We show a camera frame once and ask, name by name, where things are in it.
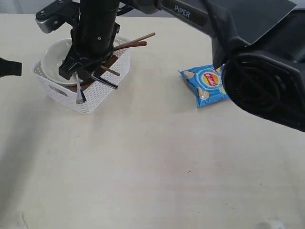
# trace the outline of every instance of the bag of chips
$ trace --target bag of chips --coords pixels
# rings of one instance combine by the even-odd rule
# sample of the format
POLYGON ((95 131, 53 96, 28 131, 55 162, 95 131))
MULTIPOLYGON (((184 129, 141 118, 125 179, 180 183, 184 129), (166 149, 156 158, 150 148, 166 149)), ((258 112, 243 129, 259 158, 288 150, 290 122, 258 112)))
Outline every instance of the bag of chips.
POLYGON ((199 107, 229 98, 221 80, 222 69, 222 67, 214 69, 213 65, 206 65, 180 72, 183 79, 197 96, 197 105, 199 107))

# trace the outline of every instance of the white plastic basket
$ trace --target white plastic basket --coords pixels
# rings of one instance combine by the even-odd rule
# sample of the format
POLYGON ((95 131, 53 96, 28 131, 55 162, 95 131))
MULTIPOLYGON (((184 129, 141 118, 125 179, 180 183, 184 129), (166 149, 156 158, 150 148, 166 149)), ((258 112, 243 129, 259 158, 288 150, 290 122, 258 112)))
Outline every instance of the white plastic basket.
MULTIPOLYGON (((129 40, 121 36, 116 36, 115 41, 118 44, 123 44, 129 40)), ((110 72, 105 72, 102 78, 118 85, 119 82, 130 70, 131 52, 129 49, 122 49, 115 51, 114 54, 118 57, 118 60, 110 67, 112 70, 121 74, 121 76, 113 75, 110 72)), ((55 101, 61 103, 68 108, 71 108, 81 114, 90 114, 94 109, 107 97, 107 95, 113 90, 112 88, 99 83, 92 83, 84 94, 87 102, 84 104, 76 104, 76 92, 73 92, 47 78, 41 69, 40 61, 35 64, 33 73, 37 76, 38 80, 47 92, 47 95, 55 101)))

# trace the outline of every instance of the table surface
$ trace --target table surface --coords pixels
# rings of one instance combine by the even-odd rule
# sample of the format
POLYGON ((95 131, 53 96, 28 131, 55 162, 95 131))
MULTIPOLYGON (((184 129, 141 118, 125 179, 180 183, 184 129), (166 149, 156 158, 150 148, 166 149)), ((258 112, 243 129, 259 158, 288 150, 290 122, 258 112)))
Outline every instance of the table surface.
POLYGON ((157 35, 81 115, 31 74, 69 26, 44 34, 34 15, 0 14, 0 56, 23 62, 0 79, 0 228, 20 211, 28 229, 304 228, 304 134, 229 100, 196 107, 178 70, 211 63, 206 35, 172 18, 117 22, 130 39, 157 35))

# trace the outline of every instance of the piper logo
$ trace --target piper logo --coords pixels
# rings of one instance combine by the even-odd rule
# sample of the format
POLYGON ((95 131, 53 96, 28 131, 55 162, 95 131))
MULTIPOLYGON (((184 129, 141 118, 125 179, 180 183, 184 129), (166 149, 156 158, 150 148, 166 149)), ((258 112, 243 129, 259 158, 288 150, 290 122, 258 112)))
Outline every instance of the piper logo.
POLYGON ((186 18, 190 18, 190 14, 191 13, 189 11, 187 11, 186 9, 184 9, 184 8, 181 8, 181 7, 177 6, 177 5, 175 5, 174 11, 179 13, 179 14, 182 14, 186 18))
POLYGON ((219 78, 216 74, 207 72, 207 73, 203 74, 203 82, 206 85, 215 87, 219 84, 219 78))

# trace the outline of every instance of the lay's chip bag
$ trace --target lay's chip bag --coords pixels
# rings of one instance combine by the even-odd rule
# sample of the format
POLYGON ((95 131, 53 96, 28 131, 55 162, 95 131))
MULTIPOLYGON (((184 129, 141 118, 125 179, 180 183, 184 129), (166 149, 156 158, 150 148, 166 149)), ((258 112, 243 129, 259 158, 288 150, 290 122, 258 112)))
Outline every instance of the lay's chip bag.
POLYGON ((206 65, 180 72, 183 79, 197 96, 197 105, 199 107, 229 98, 221 80, 222 69, 222 67, 214 69, 213 65, 206 65))

